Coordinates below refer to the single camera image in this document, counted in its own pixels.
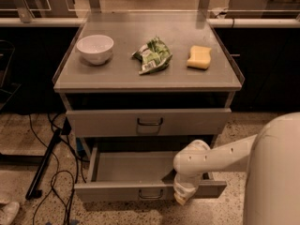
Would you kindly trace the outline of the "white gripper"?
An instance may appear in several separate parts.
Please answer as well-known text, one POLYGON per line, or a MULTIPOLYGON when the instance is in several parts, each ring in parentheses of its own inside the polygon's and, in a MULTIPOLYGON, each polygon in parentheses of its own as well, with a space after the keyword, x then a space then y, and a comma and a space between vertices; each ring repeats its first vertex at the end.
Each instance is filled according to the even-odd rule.
POLYGON ((188 177, 178 173, 173 181, 174 198, 176 201, 181 205, 185 205, 196 194, 200 181, 200 176, 188 177))

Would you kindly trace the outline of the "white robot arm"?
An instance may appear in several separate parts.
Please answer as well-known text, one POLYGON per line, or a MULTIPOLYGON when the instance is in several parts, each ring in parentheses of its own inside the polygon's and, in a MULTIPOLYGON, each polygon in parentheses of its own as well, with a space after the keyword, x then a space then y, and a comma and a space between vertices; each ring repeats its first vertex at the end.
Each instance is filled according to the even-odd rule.
POLYGON ((177 153, 173 167, 180 204, 194 196, 204 173, 245 170, 244 225, 300 225, 300 112, 218 148, 195 140, 177 153))

